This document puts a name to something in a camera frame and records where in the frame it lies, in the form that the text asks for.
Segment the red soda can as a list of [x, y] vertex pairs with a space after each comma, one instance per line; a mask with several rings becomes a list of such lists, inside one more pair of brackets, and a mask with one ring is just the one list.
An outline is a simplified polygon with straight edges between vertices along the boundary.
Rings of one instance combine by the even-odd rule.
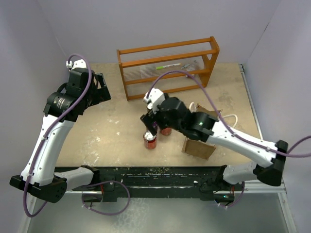
[[143, 135], [144, 146], [148, 150], [153, 150], [156, 148], [157, 137], [156, 135], [152, 135], [150, 131], [146, 131]]
[[160, 131], [160, 133], [161, 133], [162, 135], [168, 136], [168, 135], [170, 135], [170, 134], [172, 133], [172, 129], [171, 129], [171, 128], [165, 128], [165, 129], [162, 129], [162, 130]]

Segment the brown canvas tote bag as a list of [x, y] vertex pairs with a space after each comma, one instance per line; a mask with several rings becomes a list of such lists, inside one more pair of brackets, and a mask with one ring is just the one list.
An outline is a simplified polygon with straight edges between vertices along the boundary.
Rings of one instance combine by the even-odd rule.
[[[189, 109], [191, 112], [205, 112], [211, 116], [219, 118], [214, 110], [208, 110], [200, 104], [195, 104], [194, 102], [190, 103]], [[215, 150], [216, 146], [214, 144], [205, 144], [201, 141], [191, 140], [187, 137], [185, 138], [182, 148], [183, 153], [205, 160], [208, 160]]]

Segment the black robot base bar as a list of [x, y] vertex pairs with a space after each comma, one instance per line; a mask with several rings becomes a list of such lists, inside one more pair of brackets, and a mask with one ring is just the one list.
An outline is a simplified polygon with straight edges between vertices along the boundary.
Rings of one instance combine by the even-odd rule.
[[105, 202], [117, 198], [200, 199], [232, 202], [243, 185], [222, 179], [224, 166], [99, 167], [103, 185], [76, 188], [84, 194], [103, 194]]

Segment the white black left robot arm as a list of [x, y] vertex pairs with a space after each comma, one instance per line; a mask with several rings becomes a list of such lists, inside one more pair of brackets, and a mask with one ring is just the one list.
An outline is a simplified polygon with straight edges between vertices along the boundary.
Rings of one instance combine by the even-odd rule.
[[64, 173], [54, 171], [64, 141], [78, 116], [88, 107], [111, 99], [103, 74], [93, 72], [90, 87], [82, 100], [59, 122], [53, 124], [75, 103], [87, 82], [88, 70], [74, 68], [69, 72], [68, 82], [47, 98], [41, 132], [36, 143], [37, 146], [43, 146], [36, 161], [30, 159], [20, 175], [11, 177], [11, 186], [51, 203], [58, 202], [66, 191], [82, 185], [88, 190], [99, 187], [99, 171], [90, 166], [82, 165]]

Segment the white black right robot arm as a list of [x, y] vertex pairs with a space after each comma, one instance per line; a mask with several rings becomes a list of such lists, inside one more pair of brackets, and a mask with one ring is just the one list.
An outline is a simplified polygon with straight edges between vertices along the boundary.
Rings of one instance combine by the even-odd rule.
[[191, 140], [219, 145], [251, 160], [238, 166], [226, 165], [216, 178], [221, 190], [250, 180], [259, 180], [270, 186], [281, 185], [286, 158], [279, 153], [286, 152], [288, 144], [285, 141], [263, 141], [226, 127], [219, 119], [205, 112], [191, 112], [176, 97], [160, 95], [156, 98], [145, 97], [143, 101], [150, 109], [140, 119], [151, 134], [156, 134], [153, 128], [156, 123], [161, 129], [172, 128]]

